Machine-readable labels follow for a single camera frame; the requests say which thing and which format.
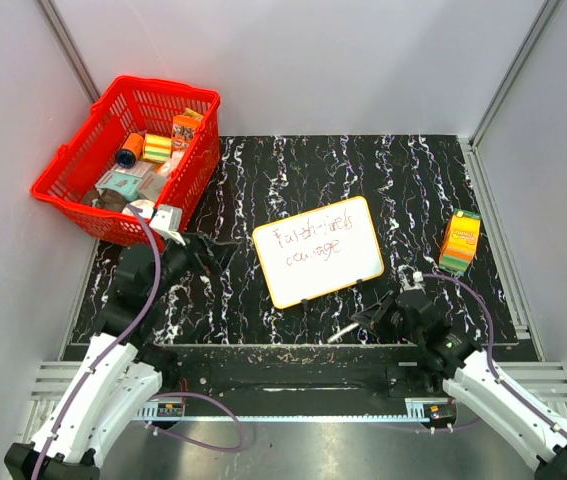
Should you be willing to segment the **red capped white marker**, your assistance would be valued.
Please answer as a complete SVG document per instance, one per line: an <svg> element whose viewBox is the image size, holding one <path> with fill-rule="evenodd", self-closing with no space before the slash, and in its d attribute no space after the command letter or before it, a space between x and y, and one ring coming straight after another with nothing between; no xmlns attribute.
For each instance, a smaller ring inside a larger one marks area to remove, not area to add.
<svg viewBox="0 0 567 480"><path fill-rule="evenodd" d="M341 339L343 336L345 336L346 334L350 333L353 330L356 330L360 327L360 325L357 322L352 322L349 325L347 325L346 327L340 329L338 332L334 333L333 335L331 335L327 340L326 343L327 344L332 344L336 341L338 341L339 339Z"/></svg>

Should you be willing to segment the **yellow framed whiteboard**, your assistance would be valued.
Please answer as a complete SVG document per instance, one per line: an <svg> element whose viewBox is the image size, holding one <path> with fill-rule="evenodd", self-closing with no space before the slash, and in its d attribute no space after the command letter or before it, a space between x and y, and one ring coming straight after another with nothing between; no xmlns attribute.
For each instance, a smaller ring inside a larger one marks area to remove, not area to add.
<svg viewBox="0 0 567 480"><path fill-rule="evenodd" d="M261 225L252 240L277 309L377 278L385 270L362 196Z"/></svg>

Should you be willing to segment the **orange sponge pack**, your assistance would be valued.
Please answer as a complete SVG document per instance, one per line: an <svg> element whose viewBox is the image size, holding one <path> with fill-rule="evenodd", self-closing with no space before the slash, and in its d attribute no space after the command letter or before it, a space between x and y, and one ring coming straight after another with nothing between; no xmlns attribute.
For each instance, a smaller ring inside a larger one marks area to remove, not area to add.
<svg viewBox="0 0 567 480"><path fill-rule="evenodd" d="M480 229L479 214L455 209L445 230L439 268L453 274L464 274L476 257Z"/></svg>

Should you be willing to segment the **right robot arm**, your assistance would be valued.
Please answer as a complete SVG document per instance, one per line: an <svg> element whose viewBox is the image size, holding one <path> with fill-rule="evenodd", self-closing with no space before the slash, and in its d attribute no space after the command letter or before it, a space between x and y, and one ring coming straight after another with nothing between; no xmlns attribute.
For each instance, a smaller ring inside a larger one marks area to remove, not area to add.
<svg viewBox="0 0 567 480"><path fill-rule="evenodd" d="M351 320L418 349L419 387L460 401L505 440L536 479L567 479L567 418L524 389L420 290L390 292Z"/></svg>

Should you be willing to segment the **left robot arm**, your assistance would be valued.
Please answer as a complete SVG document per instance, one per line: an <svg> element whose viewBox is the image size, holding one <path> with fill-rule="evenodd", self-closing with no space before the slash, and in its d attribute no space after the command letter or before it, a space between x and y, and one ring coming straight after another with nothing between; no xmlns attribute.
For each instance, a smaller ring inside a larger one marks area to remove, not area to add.
<svg viewBox="0 0 567 480"><path fill-rule="evenodd" d="M13 479L97 479L118 437L154 395L180 381L175 353L154 345L156 300L189 273L220 274L238 246L202 233L171 233L123 249L99 330L59 403L4 464Z"/></svg>

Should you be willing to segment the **white tape roll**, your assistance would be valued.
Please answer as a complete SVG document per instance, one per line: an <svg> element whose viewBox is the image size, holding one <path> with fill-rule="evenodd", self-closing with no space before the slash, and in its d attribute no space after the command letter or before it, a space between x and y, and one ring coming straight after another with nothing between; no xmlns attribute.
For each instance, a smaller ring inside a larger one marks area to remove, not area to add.
<svg viewBox="0 0 567 480"><path fill-rule="evenodd" d="M122 210L123 215L133 216L137 213L142 218L150 220L154 216L155 203L147 199L138 199L128 203Z"/></svg>

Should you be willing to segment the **brown cardboard box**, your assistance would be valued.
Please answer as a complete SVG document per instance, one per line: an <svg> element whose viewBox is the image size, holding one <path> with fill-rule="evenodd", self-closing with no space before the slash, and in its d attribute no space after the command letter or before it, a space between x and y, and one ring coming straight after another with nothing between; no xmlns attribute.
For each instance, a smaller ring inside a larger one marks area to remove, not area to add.
<svg viewBox="0 0 567 480"><path fill-rule="evenodd" d="M164 177L154 171L149 171L144 175L138 186L138 197L140 199L156 202L167 182L167 177Z"/></svg>

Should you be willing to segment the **pink white small box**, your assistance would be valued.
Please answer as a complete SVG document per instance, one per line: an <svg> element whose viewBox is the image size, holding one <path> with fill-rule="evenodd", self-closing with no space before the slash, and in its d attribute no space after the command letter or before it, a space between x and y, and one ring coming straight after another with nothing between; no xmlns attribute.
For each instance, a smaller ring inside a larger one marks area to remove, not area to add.
<svg viewBox="0 0 567 480"><path fill-rule="evenodd" d="M155 172L164 178L169 178L172 172L179 167L184 154L185 152L182 150L173 151L171 156L164 163L155 168Z"/></svg>

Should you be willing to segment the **teal white box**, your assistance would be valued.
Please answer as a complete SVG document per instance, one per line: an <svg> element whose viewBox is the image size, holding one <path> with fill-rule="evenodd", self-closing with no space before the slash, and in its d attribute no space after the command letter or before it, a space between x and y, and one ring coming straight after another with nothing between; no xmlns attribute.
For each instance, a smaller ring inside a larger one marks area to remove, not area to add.
<svg viewBox="0 0 567 480"><path fill-rule="evenodd" d="M142 179L126 173L109 170L96 182L95 188L99 193L111 190L120 194L127 201L138 198L138 189Z"/></svg>

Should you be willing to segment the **yellow green sponge stack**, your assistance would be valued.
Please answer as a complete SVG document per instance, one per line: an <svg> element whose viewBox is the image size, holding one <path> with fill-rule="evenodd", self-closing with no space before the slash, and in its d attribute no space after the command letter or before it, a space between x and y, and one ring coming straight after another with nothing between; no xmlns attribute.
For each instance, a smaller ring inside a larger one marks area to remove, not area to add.
<svg viewBox="0 0 567 480"><path fill-rule="evenodd" d="M172 140L155 134L144 136L142 156L145 161L154 163L165 163L172 153Z"/></svg>

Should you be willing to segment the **orange snack packet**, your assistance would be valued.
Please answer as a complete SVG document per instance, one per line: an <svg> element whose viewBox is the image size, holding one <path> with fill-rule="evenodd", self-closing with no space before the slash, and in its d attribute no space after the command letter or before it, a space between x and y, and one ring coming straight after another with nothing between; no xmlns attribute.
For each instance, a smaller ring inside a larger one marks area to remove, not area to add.
<svg viewBox="0 0 567 480"><path fill-rule="evenodd" d="M181 114L172 119L171 144L173 151L185 151L193 141L203 120L203 115L185 108Z"/></svg>

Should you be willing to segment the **orange blue cylinder can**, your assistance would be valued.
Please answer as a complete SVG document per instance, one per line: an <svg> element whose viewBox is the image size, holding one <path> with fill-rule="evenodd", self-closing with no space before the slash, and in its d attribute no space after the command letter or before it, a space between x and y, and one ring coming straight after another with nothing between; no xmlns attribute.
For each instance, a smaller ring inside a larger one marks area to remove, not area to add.
<svg viewBox="0 0 567 480"><path fill-rule="evenodd" d="M116 163L123 168L132 168L141 158L144 146L144 136L131 133L115 155Z"/></svg>

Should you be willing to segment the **red plastic basket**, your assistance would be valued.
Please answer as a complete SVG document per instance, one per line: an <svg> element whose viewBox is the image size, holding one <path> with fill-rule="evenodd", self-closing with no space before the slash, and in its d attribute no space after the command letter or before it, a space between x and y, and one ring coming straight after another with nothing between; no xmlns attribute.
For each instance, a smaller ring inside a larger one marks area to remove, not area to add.
<svg viewBox="0 0 567 480"><path fill-rule="evenodd" d="M87 120L69 143L57 149L32 185L31 194L98 240L122 246L146 243L146 235L132 217L94 208L81 200L114 166L115 153L129 134L167 136L173 117L190 108L203 115L202 125L157 201L159 206L180 208L180 225L185 227L220 160L220 105L220 94L214 90L163 79L118 76L92 105Z"/></svg>

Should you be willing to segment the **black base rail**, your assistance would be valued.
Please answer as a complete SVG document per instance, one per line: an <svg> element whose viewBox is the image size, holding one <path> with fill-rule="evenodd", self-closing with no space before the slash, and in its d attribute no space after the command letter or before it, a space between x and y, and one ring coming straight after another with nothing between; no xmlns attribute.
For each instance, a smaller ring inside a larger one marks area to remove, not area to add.
<svg viewBox="0 0 567 480"><path fill-rule="evenodd" d="M308 393L329 389L383 397L451 397L414 346L174 345L159 355L164 391Z"/></svg>

